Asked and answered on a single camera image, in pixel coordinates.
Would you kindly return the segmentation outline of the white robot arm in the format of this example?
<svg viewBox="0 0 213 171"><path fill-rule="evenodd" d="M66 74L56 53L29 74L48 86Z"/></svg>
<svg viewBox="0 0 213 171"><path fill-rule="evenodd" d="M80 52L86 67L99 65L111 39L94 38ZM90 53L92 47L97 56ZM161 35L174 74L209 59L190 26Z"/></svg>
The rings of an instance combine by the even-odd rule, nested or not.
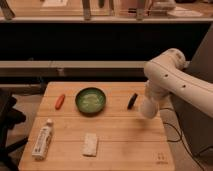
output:
<svg viewBox="0 0 213 171"><path fill-rule="evenodd" d="M213 84L186 74L186 58L182 51L170 48L148 61L144 75L148 78L140 106L141 114L148 119L156 116L159 102L170 92L213 118Z"/></svg>

